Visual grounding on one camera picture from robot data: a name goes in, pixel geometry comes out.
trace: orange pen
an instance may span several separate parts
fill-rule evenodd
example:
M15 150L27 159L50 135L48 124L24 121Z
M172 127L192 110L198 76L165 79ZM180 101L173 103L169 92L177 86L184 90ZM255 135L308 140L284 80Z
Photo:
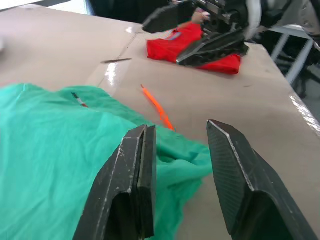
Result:
M165 113L163 107L158 103L158 101L155 99L154 96L151 95L151 93L141 84L142 91L145 94L145 96L153 103L155 106L157 112L160 115L161 120L163 121L163 124L168 128L171 129L172 131L175 132L175 128L172 126L168 115Z

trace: robotic hand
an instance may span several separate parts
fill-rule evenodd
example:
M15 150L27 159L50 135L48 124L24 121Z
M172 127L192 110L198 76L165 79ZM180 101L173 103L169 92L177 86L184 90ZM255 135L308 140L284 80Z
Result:
M201 66L230 54L244 55L245 40L274 26L298 24L320 44L320 0L187 0L156 10L143 23L149 33L164 32L191 20L197 8L209 13L203 36L177 57L183 66Z

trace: green cloth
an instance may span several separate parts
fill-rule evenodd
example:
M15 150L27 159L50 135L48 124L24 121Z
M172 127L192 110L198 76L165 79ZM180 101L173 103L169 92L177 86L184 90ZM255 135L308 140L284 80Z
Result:
M0 239L71 240L97 173L143 124L152 125L96 87L0 89ZM173 240L184 204L212 172L210 153L161 126L156 141L153 239Z

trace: cardboard surface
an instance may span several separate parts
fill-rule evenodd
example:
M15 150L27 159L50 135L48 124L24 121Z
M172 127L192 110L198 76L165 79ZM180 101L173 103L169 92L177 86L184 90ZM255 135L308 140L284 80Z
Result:
M207 143L208 119L232 125L277 171L320 237L320 139L266 50L250 44L240 73L228 76L148 59L146 39L162 34L134 34L136 27L46 8L1 12L6 48L0 54L0 86L26 82L54 91L94 85L162 124L143 95L143 84L177 132L190 139ZM118 58L132 60L101 65ZM200 238L231 239L212 176L187 203L178 233L178 239Z

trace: red t-shirt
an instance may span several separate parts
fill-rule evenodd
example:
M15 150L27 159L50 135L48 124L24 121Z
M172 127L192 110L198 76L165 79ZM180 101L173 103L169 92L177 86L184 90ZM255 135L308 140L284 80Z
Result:
M148 58L176 63L179 53L186 49L189 44L200 40L202 33L199 24L190 23L185 27L178 27L166 39L147 40ZM200 66L198 69L233 75L239 73L240 65L241 57L237 54L232 54L218 61Z

